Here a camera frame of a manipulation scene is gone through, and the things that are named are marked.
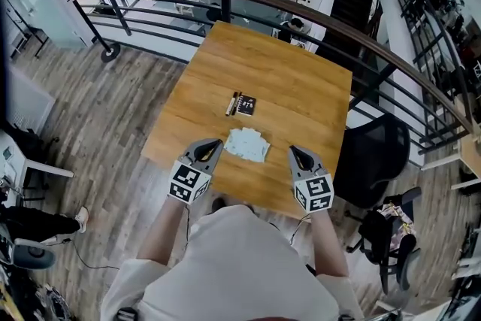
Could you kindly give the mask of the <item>white marker pen black cap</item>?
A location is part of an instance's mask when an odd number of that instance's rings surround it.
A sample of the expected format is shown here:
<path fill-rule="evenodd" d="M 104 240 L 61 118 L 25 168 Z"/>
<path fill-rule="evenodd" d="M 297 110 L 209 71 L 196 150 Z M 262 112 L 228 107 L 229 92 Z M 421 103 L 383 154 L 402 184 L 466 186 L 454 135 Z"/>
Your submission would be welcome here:
<path fill-rule="evenodd" d="M 235 102 L 237 101 L 237 97 L 238 97 L 238 92 L 234 92 L 233 96 L 231 97 L 231 100 L 228 104 L 228 107 L 226 108 L 226 111 L 225 111 L 225 115 L 227 117 L 232 114 L 232 111 L 234 110 Z"/>

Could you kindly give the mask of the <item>patterned fabric bag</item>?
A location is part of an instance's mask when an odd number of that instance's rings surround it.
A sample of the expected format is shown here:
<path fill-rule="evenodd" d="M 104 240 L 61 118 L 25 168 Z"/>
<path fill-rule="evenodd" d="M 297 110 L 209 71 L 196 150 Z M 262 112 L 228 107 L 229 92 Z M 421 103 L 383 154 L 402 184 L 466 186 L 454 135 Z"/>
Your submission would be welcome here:
<path fill-rule="evenodd" d="M 414 221 L 408 215 L 408 209 L 404 209 L 402 206 L 394 205 L 393 203 L 383 204 L 380 209 L 377 210 L 386 219 L 390 217 L 395 218 L 395 224 L 393 226 L 393 234 L 390 241 L 390 250 L 395 251 L 401 245 L 401 240 L 406 235 L 416 236 L 416 230 L 414 227 Z"/>

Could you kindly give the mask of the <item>person's right forearm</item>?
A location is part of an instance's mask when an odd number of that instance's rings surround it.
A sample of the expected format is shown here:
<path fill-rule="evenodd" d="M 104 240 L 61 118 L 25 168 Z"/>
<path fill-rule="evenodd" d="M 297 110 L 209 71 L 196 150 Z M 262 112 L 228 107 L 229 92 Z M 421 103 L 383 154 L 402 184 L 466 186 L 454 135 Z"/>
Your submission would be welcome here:
<path fill-rule="evenodd" d="M 310 214 L 316 274 L 348 277 L 349 269 L 328 211 Z"/>

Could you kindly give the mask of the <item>gray round device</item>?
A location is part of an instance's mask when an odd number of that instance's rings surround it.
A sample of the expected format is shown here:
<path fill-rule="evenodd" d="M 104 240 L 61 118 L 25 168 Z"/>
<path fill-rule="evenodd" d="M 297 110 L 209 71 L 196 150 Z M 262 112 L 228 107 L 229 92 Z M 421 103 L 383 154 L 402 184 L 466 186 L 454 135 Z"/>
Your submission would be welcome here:
<path fill-rule="evenodd" d="M 27 270 L 44 270 L 56 262 L 56 255 L 50 246 L 17 238 L 11 252 L 12 264 Z"/>

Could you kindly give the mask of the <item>person's left forearm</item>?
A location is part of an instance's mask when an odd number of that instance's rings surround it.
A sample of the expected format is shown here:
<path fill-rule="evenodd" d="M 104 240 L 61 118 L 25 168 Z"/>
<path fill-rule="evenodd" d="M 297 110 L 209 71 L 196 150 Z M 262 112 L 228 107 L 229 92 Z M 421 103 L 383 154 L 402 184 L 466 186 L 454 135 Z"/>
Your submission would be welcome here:
<path fill-rule="evenodd" d="M 186 205 L 176 198 L 168 196 L 165 199 L 139 248 L 136 259 L 150 260 L 160 265 L 168 264 L 185 209 Z"/>

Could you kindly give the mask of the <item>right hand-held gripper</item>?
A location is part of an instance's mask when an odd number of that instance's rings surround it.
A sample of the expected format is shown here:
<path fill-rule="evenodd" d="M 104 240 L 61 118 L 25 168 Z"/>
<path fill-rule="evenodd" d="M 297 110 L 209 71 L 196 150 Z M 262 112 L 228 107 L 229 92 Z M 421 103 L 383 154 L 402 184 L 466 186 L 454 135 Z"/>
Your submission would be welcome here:
<path fill-rule="evenodd" d="M 331 174 L 320 156 L 304 147 L 291 145 L 288 151 L 293 195 L 307 214 L 331 208 L 334 187 Z"/>

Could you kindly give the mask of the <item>light wooden desk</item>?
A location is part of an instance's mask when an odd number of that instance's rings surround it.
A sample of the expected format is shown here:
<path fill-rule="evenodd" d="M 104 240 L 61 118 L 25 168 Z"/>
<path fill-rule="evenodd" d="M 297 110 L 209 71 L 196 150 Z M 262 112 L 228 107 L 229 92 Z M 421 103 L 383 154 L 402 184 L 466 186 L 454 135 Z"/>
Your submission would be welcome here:
<path fill-rule="evenodd" d="M 453 154 L 426 163 L 421 167 L 421 170 L 427 171 L 457 161 L 466 166 L 475 175 L 475 178 L 451 185 L 451 190 L 459 190 L 481 183 L 481 143 L 473 135 L 467 135 L 459 139 Z"/>

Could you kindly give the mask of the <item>black spiral notebook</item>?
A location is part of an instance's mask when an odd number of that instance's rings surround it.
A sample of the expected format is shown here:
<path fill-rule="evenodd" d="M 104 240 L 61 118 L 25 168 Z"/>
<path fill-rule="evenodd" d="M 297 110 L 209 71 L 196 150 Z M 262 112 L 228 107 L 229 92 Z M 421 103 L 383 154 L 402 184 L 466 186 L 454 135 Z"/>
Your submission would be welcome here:
<path fill-rule="evenodd" d="M 236 112 L 247 116 L 252 116 L 256 106 L 256 98 L 241 95 L 237 102 Z"/>

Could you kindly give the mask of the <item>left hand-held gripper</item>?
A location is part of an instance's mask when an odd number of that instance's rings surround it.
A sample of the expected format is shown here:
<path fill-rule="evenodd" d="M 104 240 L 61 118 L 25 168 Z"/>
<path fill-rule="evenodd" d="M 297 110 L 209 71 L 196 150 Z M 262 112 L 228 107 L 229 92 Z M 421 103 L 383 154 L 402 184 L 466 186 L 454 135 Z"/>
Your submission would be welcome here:
<path fill-rule="evenodd" d="M 174 162 L 168 178 L 168 195 L 184 204 L 192 204 L 203 195 L 222 154 L 224 143 L 205 138 L 191 143 Z"/>

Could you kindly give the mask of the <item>white desk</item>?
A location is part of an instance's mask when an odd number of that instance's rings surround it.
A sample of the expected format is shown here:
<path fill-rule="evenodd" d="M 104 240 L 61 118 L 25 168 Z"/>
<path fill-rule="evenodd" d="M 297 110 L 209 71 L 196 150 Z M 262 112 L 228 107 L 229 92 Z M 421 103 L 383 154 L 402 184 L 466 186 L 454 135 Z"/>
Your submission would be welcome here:
<path fill-rule="evenodd" d="M 13 138 L 0 129 L 0 185 L 4 179 L 10 182 L 7 199 L 3 202 L 5 207 L 14 206 L 17 199 L 23 197 L 23 184 L 29 169 L 68 178 L 74 176 L 73 171 L 26 158 Z"/>

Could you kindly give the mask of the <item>white wet wipe pack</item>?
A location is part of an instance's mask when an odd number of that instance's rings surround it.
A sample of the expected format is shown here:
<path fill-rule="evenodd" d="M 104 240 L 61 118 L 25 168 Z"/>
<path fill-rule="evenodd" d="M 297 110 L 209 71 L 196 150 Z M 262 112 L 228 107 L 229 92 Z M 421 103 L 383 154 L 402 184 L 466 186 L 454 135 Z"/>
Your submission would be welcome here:
<path fill-rule="evenodd" d="M 255 129 L 232 129 L 224 150 L 244 160 L 263 163 L 270 145 Z"/>

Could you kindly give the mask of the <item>black mesh office chair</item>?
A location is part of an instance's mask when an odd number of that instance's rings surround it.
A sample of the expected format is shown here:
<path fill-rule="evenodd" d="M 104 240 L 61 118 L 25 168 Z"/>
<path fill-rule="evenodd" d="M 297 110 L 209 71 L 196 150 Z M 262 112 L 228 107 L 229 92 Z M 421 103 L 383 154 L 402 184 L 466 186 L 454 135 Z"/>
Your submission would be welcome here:
<path fill-rule="evenodd" d="M 409 155 L 407 125 L 392 114 L 347 129 L 334 176 L 334 194 L 361 209 L 375 206 L 389 182 L 404 170 Z"/>

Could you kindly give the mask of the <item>dark metal railing wooden handrail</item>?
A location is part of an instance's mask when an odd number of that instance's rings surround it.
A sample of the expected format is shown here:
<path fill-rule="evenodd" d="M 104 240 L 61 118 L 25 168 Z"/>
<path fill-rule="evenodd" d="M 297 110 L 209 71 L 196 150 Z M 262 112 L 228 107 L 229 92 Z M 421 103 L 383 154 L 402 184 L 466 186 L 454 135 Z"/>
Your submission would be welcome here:
<path fill-rule="evenodd" d="M 203 8 L 209 17 L 191 17 L 194 23 L 212 26 L 221 20 L 230 23 L 234 18 L 287 31 L 288 28 L 266 17 L 238 12 L 232 7 L 233 0 L 220 0 L 218 5 L 191 0 L 155 0 L 180 3 L 193 8 Z M 481 138 L 481 128 L 473 120 L 470 111 L 459 110 L 455 103 L 438 89 L 435 83 L 410 66 L 401 57 L 387 50 L 373 38 L 361 33 L 333 17 L 314 11 L 303 5 L 292 5 L 287 0 L 244 0 L 255 5 L 278 9 L 303 18 L 314 26 L 323 27 L 328 35 L 339 38 L 340 44 L 333 45 L 303 32 L 293 32 L 292 36 L 317 46 L 327 59 L 352 72 L 353 99 L 349 109 L 367 117 L 360 104 L 387 112 L 389 108 L 399 111 L 408 129 L 414 134 L 414 145 L 419 154 L 430 153 L 471 135 L 477 141 Z M 127 30 L 127 20 L 123 15 L 127 7 L 118 5 L 118 0 L 100 0 L 99 8 L 112 10 Z"/>

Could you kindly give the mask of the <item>person in white shirt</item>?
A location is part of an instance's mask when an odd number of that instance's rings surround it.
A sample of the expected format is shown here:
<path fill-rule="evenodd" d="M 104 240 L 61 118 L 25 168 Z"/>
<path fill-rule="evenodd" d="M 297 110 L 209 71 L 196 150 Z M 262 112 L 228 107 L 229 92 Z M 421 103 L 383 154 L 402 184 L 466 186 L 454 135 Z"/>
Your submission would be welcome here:
<path fill-rule="evenodd" d="M 346 277 L 314 275 L 284 236 L 243 205 L 202 217 L 173 267 L 124 261 L 101 321 L 132 307 L 139 321 L 361 320 Z"/>

